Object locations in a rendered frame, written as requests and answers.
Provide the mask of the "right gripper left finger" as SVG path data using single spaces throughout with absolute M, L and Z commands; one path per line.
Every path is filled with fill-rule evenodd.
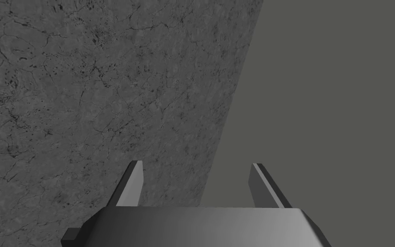
M 143 162 L 133 160 L 127 165 L 117 187 L 107 202 L 107 206 L 138 206 L 143 184 Z

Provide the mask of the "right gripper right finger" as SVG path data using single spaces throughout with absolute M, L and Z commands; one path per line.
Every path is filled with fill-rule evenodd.
M 292 208 L 262 163 L 251 165 L 248 186 L 257 208 Z

